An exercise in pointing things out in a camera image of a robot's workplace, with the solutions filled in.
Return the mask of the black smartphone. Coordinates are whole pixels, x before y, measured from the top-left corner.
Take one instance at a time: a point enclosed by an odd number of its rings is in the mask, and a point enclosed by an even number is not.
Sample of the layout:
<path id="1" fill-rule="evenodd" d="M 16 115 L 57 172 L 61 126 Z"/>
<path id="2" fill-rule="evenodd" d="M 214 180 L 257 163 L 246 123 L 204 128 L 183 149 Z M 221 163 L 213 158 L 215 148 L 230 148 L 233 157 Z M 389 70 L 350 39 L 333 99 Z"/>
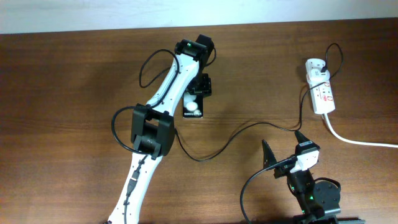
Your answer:
<path id="1" fill-rule="evenodd" d="M 203 117 L 203 97 L 191 95 L 188 92 L 183 94 L 183 117 L 202 118 Z"/>

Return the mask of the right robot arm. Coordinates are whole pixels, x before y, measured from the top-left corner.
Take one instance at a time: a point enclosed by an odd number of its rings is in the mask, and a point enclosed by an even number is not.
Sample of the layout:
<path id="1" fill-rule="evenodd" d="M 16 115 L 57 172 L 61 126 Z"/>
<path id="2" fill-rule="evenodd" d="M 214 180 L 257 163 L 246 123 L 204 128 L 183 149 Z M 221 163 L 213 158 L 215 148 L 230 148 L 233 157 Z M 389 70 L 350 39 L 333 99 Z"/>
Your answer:
<path id="1" fill-rule="evenodd" d="M 313 178 L 310 168 L 318 163 L 320 146 L 295 132 L 298 144 L 288 158 L 277 161 L 271 147 L 263 140 L 264 165 L 273 170 L 276 179 L 287 178 L 287 186 L 297 199 L 301 215 L 293 217 L 294 223 L 365 223 L 358 218 L 337 218 L 341 213 L 341 184 L 326 177 Z"/>

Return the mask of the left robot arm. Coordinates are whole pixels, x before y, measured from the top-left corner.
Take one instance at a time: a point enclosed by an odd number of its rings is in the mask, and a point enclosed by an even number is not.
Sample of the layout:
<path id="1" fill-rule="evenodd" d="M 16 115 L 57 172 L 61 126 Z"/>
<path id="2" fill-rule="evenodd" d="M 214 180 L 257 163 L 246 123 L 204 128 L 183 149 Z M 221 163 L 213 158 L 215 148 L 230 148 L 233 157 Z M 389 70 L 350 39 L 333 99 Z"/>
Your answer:
<path id="1" fill-rule="evenodd" d="M 183 39 L 170 54 L 174 58 L 155 95 L 144 105 L 130 106 L 131 143 L 123 148 L 132 154 L 130 170 L 119 200 L 107 222 L 138 223 L 150 180 L 175 139 L 174 113 L 184 93 L 207 97 L 211 80 L 203 69 L 210 64 L 215 45 L 200 34 L 195 41 Z"/>

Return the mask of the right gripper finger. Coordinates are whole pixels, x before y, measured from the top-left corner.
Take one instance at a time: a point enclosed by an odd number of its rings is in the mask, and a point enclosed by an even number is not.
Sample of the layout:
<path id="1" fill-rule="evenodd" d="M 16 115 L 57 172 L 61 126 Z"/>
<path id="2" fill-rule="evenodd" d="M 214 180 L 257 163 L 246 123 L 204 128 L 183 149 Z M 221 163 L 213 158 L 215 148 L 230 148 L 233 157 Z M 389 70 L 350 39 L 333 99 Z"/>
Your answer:
<path id="1" fill-rule="evenodd" d="M 295 147 L 296 156 L 320 150 L 320 146 L 318 144 L 315 144 L 313 141 L 309 140 L 300 131 L 296 130 L 294 134 L 298 141 L 298 144 Z"/>
<path id="2" fill-rule="evenodd" d="M 263 150 L 263 168 L 264 169 L 274 169 L 277 164 L 275 155 L 265 139 L 262 140 L 262 150 Z"/>

